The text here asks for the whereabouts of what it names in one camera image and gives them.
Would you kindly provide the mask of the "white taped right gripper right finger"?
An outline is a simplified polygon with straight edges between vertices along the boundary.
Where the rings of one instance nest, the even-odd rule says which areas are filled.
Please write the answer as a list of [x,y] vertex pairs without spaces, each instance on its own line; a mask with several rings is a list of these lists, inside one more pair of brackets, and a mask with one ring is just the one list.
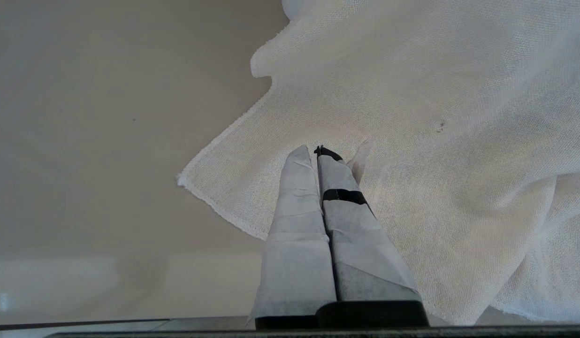
[[336,302],[316,312],[325,328],[429,327],[410,268],[393,246],[350,167],[325,147],[315,150]]

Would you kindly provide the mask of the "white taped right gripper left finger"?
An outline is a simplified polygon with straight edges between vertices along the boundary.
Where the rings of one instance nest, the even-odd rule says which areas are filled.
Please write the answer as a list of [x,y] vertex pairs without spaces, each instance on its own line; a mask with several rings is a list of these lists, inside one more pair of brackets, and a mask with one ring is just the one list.
[[315,329],[337,301],[329,237],[306,146],[288,154],[251,311],[257,329]]

